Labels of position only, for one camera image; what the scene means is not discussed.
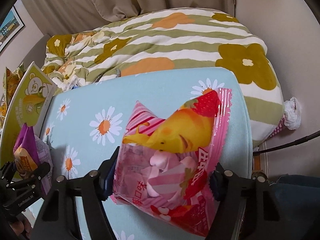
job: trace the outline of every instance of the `strawberry illustration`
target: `strawberry illustration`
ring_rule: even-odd
[[[194,98],[184,104],[184,107],[191,108],[199,115],[206,117],[215,117],[219,110],[221,101],[215,90],[210,91],[198,98]]]

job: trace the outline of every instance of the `denim cloth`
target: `denim cloth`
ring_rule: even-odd
[[[301,240],[320,214],[320,178],[284,175],[271,185],[289,222],[292,240]]]

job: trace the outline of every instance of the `white wall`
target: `white wall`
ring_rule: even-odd
[[[3,93],[2,78],[5,68],[15,70],[33,46],[44,36],[28,14],[22,1],[18,0],[14,6],[25,27],[0,53],[0,95]]]
[[[320,26],[304,0],[237,0],[236,16],[268,46],[267,57],[284,100],[303,106],[302,125],[294,133],[267,141],[274,147],[320,130]],[[267,154],[270,177],[320,176],[320,138]]]

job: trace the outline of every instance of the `picture frame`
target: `picture frame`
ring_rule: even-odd
[[[0,23],[0,53],[23,27],[24,23],[13,6],[4,21]]]

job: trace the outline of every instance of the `striped blanket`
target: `striped blanket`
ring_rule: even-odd
[[[47,43],[42,70],[58,93],[120,76],[217,66],[232,71],[243,92],[253,146],[283,116],[283,98],[263,40],[221,11],[177,8],[124,19],[92,31],[56,35]],[[214,76],[191,90],[198,96],[222,87]]]

